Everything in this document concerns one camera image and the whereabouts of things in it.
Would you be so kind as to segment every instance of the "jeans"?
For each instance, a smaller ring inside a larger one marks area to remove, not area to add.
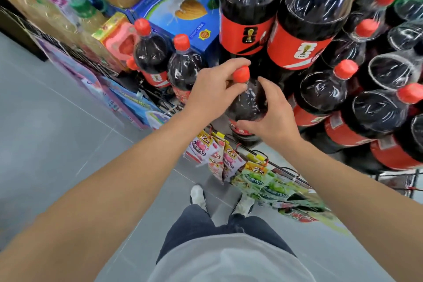
[[[185,208],[167,232],[156,263],[182,243],[199,237],[231,233],[246,233],[296,256],[285,241],[261,218],[233,214],[229,216],[228,224],[216,227],[206,211],[197,204],[192,204]]]

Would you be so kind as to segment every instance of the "person's left hand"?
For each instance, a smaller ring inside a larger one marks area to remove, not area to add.
[[[233,100],[247,89],[244,83],[236,83],[226,88],[226,81],[231,79],[231,75],[238,68],[250,64],[246,58],[235,58],[220,66],[200,70],[184,111],[195,115],[204,127],[220,117]]]

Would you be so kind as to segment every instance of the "person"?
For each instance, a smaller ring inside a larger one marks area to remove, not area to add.
[[[227,80],[249,63],[231,59],[201,70],[181,112],[66,192],[9,243],[0,253],[0,281],[93,281],[193,138],[246,90],[240,83],[227,88]],[[423,206],[304,141],[280,88],[259,81],[268,112],[259,122],[240,121],[239,126],[283,155],[396,281],[419,281]],[[144,168],[145,161],[156,165],[153,172]],[[192,205],[166,236],[151,282],[314,281],[281,237],[263,220],[248,217],[252,204],[247,198],[220,227],[209,218],[199,186],[191,198]]]

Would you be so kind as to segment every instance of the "person's right arm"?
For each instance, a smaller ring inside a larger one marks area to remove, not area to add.
[[[269,110],[260,122],[239,121],[238,126],[260,136],[294,166],[396,281],[420,281],[423,205],[303,140],[281,89],[267,79],[259,81]]]

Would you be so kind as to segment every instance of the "white shoe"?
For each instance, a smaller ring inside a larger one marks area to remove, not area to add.
[[[231,215],[241,214],[245,217],[248,217],[252,211],[252,208],[254,207],[255,202],[255,199],[248,197],[246,194],[242,194]]]
[[[200,185],[195,184],[193,186],[189,199],[191,201],[191,204],[199,205],[203,210],[208,213],[206,207],[206,195],[204,194],[204,190]]]

